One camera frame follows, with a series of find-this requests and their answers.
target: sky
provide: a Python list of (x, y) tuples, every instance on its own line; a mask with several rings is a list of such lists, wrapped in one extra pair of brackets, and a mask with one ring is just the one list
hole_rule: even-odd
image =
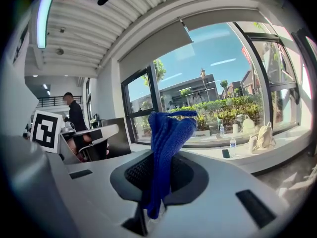
[[(159, 58), (166, 69), (164, 79), (158, 83), (159, 90), (198, 78), (203, 68), (206, 75), (213, 74), (218, 93), (221, 94), (222, 80), (227, 80), (228, 85), (241, 81), (250, 69), (241, 52), (242, 43), (226, 23), (201, 27), (189, 31), (188, 34), (193, 43)], [(129, 84), (131, 101), (149, 93), (149, 88), (143, 84), (141, 78)]]

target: black shirt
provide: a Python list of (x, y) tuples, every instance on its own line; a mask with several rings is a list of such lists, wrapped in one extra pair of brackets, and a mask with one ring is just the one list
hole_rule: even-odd
[(76, 131), (86, 130), (83, 112), (80, 105), (73, 101), (70, 105), (69, 120), (74, 124)]

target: blue cloth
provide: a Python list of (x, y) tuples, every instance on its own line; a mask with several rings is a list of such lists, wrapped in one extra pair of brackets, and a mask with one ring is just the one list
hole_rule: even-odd
[(144, 191), (143, 208), (148, 216), (159, 216), (161, 200), (170, 194), (170, 166), (172, 157), (193, 135), (197, 122), (193, 118), (177, 120), (172, 116), (192, 117), (196, 111), (178, 111), (174, 113), (151, 113), (149, 124), (152, 130), (151, 149), (154, 151), (154, 178), (151, 191)]

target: red sign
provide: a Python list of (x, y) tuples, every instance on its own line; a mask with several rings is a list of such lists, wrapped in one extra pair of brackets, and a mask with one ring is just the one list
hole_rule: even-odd
[(249, 65), (251, 65), (251, 60), (250, 60), (248, 52), (247, 52), (247, 50), (246, 50), (246, 48), (244, 46), (242, 46), (241, 52), (242, 52), (242, 54), (244, 54), (244, 56), (248, 60)]

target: floor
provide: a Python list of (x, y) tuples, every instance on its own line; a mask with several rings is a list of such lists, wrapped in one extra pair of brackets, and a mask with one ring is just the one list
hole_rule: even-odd
[(256, 177), (293, 205), (300, 203), (311, 188), (316, 180), (314, 172), (317, 172), (317, 155), (311, 157), (304, 151), (290, 163)]

